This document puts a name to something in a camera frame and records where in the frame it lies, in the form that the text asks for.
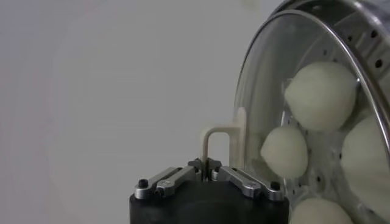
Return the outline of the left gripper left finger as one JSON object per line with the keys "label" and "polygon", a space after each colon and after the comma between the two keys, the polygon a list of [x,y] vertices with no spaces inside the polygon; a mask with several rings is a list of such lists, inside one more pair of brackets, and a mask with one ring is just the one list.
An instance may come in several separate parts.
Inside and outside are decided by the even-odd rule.
{"label": "left gripper left finger", "polygon": [[202,181],[203,164],[200,159],[189,161],[185,167],[169,167],[149,179],[140,179],[133,195],[139,200],[148,200],[157,192],[161,197],[170,197],[189,181]]}

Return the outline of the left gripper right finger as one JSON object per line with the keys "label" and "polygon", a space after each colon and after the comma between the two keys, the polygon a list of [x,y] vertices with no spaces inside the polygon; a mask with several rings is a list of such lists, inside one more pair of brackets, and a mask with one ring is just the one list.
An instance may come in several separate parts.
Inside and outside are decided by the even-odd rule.
{"label": "left gripper right finger", "polygon": [[285,193],[277,181],[256,178],[242,169],[223,166],[220,161],[207,159],[207,179],[233,184],[247,198],[265,196],[271,201],[283,201]]}

